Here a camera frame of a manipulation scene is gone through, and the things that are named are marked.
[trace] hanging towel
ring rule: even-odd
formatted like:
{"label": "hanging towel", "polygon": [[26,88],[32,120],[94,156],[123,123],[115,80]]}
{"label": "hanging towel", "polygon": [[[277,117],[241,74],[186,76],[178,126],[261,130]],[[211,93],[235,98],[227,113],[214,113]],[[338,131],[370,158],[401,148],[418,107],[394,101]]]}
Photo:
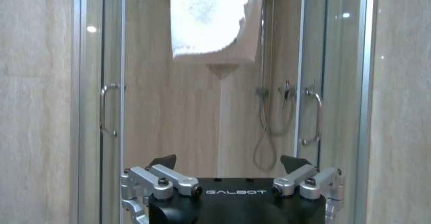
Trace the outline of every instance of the hanging towel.
{"label": "hanging towel", "polygon": [[255,61],[262,0],[171,0],[175,62]]}

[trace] metal bracket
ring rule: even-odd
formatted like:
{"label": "metal bracket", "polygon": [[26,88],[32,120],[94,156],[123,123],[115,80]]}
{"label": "metal bracket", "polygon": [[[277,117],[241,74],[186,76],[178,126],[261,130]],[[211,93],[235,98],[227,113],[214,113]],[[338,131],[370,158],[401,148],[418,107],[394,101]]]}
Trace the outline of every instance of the metal bracket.
{"label": "metal bracket", "polygon": [[306,164],[286,177],[274,179],[273,193],[281,197],[291,196],[295,192],[295,187],[317,173],[318,169],[313,165]]}
{"label": "metal bracket", "polygon": [[199,181],[195,177],[185,176],[173,169],[165,167],[162,164],[151,166],[149,171],[162,177],[167,178],[178,189],[181,195],[199,197],[202,194],[202,187],[199,186]]}
{"label": "metal bracket", "polygon": [[317,200],[326,197],[326,223],[334,223],[335,215],[343,208],[345,175],[341,169],[325,169],[313,178],[302,181],[301,195],[306,199]]}

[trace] shower door handle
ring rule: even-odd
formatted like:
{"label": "shower door handle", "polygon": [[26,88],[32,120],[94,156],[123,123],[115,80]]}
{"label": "shower door handle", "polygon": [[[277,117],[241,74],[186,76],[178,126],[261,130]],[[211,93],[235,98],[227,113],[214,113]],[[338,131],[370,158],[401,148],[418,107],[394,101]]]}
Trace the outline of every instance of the shower door handle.
{"label": "shower door handle", "polygon": [[107,92],[111,89],[121,89],[121,86],[117,83],[111,83],[106,86],[102,87],[101,90],[101,131],[107,133],[110,136],[117,137],[118,136],[118,132],[117,131],[110,131],[106,127],[106,99],[107,99]]}
{"label": "shower door handle", "polygon": [[321,95],[314,92],[309,87],[306,87],[305,94],[309,97],[313,97],[318,103],[318,122],[317,122],[317,135],[313,139],[301,139],[303,145],[310,145],[321,141],[322,137],[322,114],[323,114],[323,103]]}

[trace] marble wall tile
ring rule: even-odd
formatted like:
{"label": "marble wall tile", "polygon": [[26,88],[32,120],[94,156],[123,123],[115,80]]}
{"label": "marble wall tile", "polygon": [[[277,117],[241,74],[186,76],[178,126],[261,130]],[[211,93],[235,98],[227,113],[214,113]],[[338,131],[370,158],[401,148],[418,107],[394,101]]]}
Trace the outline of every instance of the marble wall tile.
{"label": "marble wall tile", "polygon": [[0,222],[66,223],[71,0],[0,0]]}
{"label": "marble wall tile", "polygon": [[[279,112],[275,90],[298,78],[301,0],[277,0],[275,62],[271,121],[289,125],[275,138],[278,156],[294,152],[293,107]],[[126,166],[146,165],[155,156],[177,153],[178,170],[203,177],[269,176],[253,165],[261,136],[258,121],[259,61],[221,69],[173,63],[170,0],[127,0]],[[265,140],[259,159],[269,161]]]}
{"label": "marble wall tile", "polygon": [[431,0],[378,0],[367,223],[431,223]]}
{"label": "marble wall tile", "polygon": [[[286,129],[282,136],[273,136],[277,147],[277,165],[271,171],[263,171],[254,165],[254,148],[263,134],[259,123],[259,97],[255,89],[261,79],[261,59],[254,65],[243,65],[222,80],[221,99],[221,141],[219,171],[221,177],[267,177],[285,174],[279,157],[294,154],[295,98],[282,108],[282,95],[278,87],[290,80],[295,86],[298,80],[299,54],[299,16],[302,0],[275,0],[275,37],[274,57],[266,61],[266,88],[270,88],[270,62],[273,61],[271,89],[271,128]],[[274,156],[269,136],[265,135],[258,148],[258,161],[262,167],[271,164]]]}
{"label": "marble wall tile", "polygon": [[173,62],[170,0],[127,0],[125,166],[178,154],[177,169],[218,171],[221,80]]}

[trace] glass shower door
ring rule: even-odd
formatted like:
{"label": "glass shower door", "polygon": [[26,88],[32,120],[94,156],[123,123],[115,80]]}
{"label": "glass shower door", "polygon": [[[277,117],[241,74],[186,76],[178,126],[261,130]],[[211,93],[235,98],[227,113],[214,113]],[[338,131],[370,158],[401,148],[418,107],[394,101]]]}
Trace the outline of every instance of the glass shower door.
{"label": "glass shower door", "polygon": [[103,0],[101,91],[101,223],[121,223],[122,0]]}
{"label": "glass shower door", "polygon": [[321,162],[322,87],[325,68],[326,0],[303,0],[303,51],[299,65],[295,154]]}
{"label": "glass shower door", "polygon": [[362,100],[361,0],[305,0],[297,156],[346,176],[337,223],[354,223]]}

